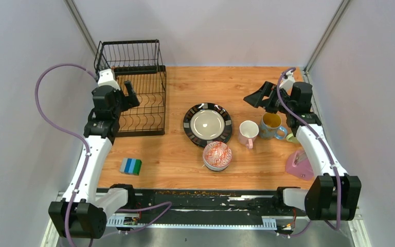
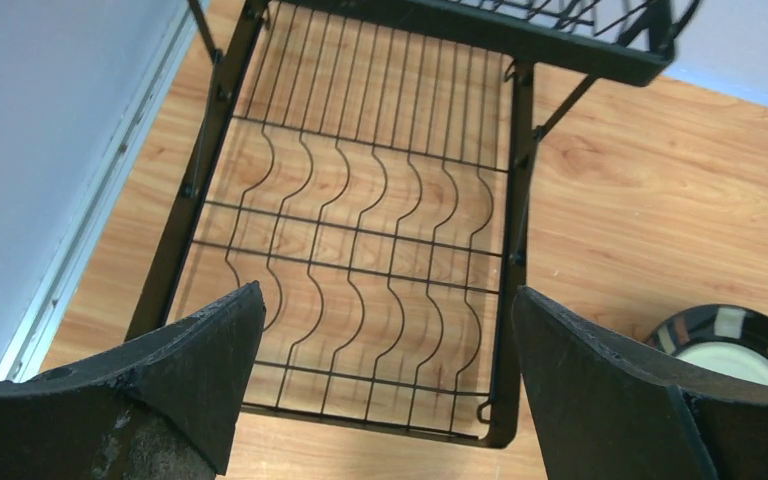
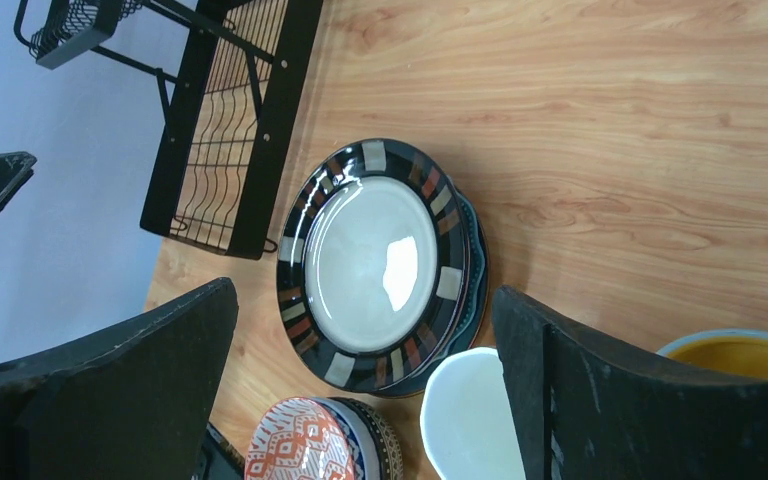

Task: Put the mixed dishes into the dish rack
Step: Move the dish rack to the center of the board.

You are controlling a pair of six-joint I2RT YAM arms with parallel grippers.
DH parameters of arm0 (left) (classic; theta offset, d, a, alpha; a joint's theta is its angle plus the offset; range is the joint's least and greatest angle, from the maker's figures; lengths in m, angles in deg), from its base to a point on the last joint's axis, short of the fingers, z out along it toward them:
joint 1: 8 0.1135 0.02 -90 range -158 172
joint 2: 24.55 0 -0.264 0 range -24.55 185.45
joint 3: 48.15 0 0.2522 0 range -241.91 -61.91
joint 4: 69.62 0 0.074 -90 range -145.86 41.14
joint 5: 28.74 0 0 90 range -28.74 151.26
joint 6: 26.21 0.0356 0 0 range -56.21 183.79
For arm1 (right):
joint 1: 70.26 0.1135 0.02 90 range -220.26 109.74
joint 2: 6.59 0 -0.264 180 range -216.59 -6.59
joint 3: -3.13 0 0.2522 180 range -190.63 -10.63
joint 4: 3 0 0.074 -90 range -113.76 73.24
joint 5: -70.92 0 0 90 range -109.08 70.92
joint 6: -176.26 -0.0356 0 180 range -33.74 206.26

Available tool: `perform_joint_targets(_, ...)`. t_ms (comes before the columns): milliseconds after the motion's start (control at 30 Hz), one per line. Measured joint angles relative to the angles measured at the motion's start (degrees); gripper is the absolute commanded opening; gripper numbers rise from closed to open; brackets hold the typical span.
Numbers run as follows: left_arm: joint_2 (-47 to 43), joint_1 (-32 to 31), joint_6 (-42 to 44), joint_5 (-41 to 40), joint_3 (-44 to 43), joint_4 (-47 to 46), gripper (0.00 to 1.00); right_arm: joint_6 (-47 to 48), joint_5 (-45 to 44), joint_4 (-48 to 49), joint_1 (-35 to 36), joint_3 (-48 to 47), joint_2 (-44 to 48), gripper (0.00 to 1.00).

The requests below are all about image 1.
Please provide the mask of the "blue butterfly mug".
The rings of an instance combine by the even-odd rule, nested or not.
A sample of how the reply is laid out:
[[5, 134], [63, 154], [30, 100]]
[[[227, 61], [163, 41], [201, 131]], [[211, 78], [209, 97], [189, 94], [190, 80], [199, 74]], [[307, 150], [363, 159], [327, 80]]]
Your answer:
[[282, 119], [278, 114], [265, 113], [259, 124], [259, 136], [262, 139], [276, 138], [283, 140], [286, 138], [288, 131], [282, 126]]

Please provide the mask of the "pink ceramic mug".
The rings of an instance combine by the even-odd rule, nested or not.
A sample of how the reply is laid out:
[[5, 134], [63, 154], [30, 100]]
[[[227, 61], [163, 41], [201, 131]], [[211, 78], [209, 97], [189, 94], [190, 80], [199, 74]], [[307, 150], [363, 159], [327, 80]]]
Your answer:
[[246, 146], [248, 149], [252, 149], [254, 146], [254, 141], [259, 134], [258, 125], [251, 121], [245, 120], [239, 126], [239, 142]]

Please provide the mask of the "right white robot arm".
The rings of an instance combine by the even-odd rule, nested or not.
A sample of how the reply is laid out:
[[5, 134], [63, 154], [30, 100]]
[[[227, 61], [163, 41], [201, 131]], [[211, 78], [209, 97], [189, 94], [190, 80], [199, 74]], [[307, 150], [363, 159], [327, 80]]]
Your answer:
[[287, 126], [300, 142], [312, 166], [314, 182], [310, 189], [278, 187], [273, 208], [280, 215], [293, 209], [303, 210], [310, 220], [353, 220], [361, 193], [361, 181], [349, 175], [332, 153], [322, 123], [312, 112], [312, 85], [295, 82], [291, 93], [265, 82], [244, 101], [254, 108], [262, 107], [268, 113], [286, 115]]

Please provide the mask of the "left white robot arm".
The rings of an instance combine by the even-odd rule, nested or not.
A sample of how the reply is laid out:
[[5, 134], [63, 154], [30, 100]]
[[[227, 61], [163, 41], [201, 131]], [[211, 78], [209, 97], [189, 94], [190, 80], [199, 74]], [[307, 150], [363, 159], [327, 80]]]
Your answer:
[[119, 117], [140, 105], [131, 81], [124, 86], [126, 92], [110, 84], [92, 91], [94, 107], [81, 137], [83, 149], [74, 177], [61, 201], [51, 202], [48, 209], [61, 237], [99, 239], [114, 213], [119, 209], [130, 213], [137, 206], [132, 185], [114, 184], [107, 194], [96, 199], [102, 167], [119, 130]]

